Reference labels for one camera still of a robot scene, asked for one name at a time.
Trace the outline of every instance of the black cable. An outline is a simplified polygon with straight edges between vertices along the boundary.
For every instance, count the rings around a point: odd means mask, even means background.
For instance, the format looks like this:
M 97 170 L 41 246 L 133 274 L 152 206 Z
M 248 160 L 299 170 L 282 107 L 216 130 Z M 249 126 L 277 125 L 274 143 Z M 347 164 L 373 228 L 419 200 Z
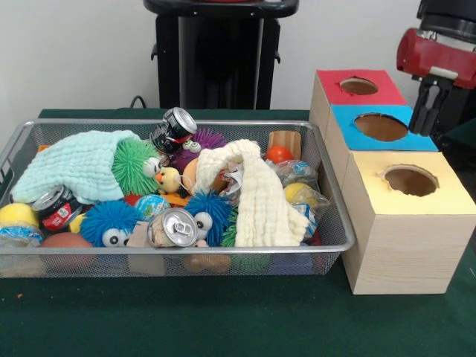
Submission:
M 134 99 L 132 99 L 132 102 L 129 108 L 134 108 L 135 102 L 137 102 L 138 100 L 141 102 L 142 108 L 147 108 L 146 101 L 140 95 L 136 95 Z

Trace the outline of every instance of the wire mesh basket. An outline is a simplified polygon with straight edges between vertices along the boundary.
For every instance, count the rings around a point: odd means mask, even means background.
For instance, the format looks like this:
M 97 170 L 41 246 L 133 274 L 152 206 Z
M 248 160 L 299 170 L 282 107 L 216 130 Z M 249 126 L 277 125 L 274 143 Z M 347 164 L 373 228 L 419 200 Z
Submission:
M 132 130 L 149 137 L 156 120 L 32 120 L 19 126 L 0 155 L 0 207 L 41 145 L 78 132 Z M 269 133 L 301 134 L 302 161 L 318 171 L 331 205 L 319 222 L 321 246 L 270 248 L 0 248 L 1 277 L 137 277 L 326 274 L 354 241 L 354 231 L 319 129 L 301 121 L 198 120 L 227 141 L 247 138 L 262 148 Z

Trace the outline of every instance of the towel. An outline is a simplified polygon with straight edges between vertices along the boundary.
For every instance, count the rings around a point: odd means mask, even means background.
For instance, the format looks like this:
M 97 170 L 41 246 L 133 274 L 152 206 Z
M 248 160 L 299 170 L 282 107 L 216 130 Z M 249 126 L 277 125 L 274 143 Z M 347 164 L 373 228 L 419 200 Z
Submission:
M 13 200 L 34 202 L 60 184 L 86 205 L 122 199 L 112 164 L 118 143 L 129 138 L 140 140 L 125 130 L 81 132 L 58 141 L 36 154 L 12 189 Z
M 202 150 L 193 192 L 208 192 L 229 161 L 244 167 L 235 246 L 299 246 L 309 221 L 286 201 L 280 179 L 261 159 L 256 143 L 239 140 L 222 148 Z

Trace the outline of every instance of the cream towel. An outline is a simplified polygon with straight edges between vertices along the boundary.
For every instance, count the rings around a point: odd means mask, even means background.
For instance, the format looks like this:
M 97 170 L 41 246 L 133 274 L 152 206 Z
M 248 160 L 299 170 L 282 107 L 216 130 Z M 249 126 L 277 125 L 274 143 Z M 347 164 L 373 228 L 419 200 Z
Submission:
M 233 141 L 218 149 L 204 149 L 197 164 L 193 192 L 208 192 L 229 161 L 243 163 L 236 247 L 299 246 L 308 219 L 287 201 L 281 181 L 249 140 Z

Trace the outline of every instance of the mint green towel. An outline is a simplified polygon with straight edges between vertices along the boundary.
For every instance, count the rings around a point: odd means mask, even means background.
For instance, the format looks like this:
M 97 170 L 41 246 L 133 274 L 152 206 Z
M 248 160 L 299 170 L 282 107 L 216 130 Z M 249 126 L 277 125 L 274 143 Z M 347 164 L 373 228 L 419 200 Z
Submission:
M 122 199 L 112 174 L 118 143 L 140 138 L 129 130 L 81 132 L 39 152 L 12 189 L 15 202 L 31 203 L 64 184 L 83 204 Z

